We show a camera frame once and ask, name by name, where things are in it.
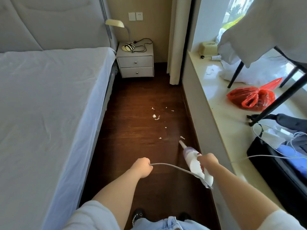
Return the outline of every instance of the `black suitcase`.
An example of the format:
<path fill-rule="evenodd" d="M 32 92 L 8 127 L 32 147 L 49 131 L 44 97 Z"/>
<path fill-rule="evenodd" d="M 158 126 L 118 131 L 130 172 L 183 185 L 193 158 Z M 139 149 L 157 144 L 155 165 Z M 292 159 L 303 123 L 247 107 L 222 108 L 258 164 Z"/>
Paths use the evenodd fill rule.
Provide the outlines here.
<path fill-rule="evenodd" d="M 254 119 L 257 115 L 248 116 Z M 269 115 L 267 119 L 291 130 L 307 132 L 307 120 L 301 120 L 284 114 Z M 247 151 L 248 156 L 281 156 L 258 137 Z M 307 228 L 307 179 L 302 176 L 286 159 L 258 156 L 249 158 L 261 176 L 270 186 L 282 206 L 293 215 L 300 224 Z"/>

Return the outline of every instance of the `wooden floor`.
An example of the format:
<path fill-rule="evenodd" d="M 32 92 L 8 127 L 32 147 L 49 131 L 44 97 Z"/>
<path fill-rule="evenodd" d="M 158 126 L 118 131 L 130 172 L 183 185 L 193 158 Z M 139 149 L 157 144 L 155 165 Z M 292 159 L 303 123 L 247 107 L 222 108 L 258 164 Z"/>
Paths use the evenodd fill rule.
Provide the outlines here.
<path fill-rule="evenodd" d="M 117 75 L 86 180 L 81 204 L 131 167 L 137 158 L 188 169 L 178 144 L 197 149 L 181 85 L 170 85 L 165 64 L 155 64 L 154 78 Z M 136 187 L 132 212 L 142 207 L 148 219 L 189 213 L 209 229 L 219 229 L 212 195 L 199 179 L 175 168 L 156 165 Z M 130 217 L 125 229 L 131 229 Z"/>

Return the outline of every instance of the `shoe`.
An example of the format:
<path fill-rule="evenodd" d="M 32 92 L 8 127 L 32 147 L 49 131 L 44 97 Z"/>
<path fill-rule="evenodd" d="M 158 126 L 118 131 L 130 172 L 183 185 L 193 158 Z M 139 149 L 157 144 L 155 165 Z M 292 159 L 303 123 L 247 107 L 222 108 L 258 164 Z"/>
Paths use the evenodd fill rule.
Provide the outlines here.
<path fill-rule="evenodd" d="M 134 226 L 134 223 L 141 218 L 146 219 L 145 215 L 145 210 L 143 208 L 137 208 L 133 213 L 132 213 L 132 226 Z"/>
<path fill-rule="evenodd" d="M 181 212 L 178 216 L 178 220 L 180 221 L 192 220 L 192 217 L 186 212 Z"/>

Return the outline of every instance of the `wall outlet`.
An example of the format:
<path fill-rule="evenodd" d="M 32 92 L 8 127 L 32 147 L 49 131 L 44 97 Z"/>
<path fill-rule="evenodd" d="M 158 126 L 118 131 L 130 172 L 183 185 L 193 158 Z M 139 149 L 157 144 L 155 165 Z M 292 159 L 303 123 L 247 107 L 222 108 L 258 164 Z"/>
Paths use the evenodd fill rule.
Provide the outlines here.
<path fill-rule="evenodd" d="M 135 15 L 137 21 L 143 21 L 143 12 L 136 12 Z"/>
<path fill-rule="evenodd" d="M 129 16 L 129 21 L 135 21 L 135 12 L 132 12 L 132 13 L 128 13 L 128 16 Z"/>

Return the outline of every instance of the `bed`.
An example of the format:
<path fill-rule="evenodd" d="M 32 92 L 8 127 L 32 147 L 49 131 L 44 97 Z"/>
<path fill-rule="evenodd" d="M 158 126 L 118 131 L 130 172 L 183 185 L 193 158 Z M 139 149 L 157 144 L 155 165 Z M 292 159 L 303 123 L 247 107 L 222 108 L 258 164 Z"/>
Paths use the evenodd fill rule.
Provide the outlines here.
<path fill-rule="evenodd" d="M 61 229 L 78 207 L 117 73 L 108 8 L 0 6 L 0 228 Z"/>

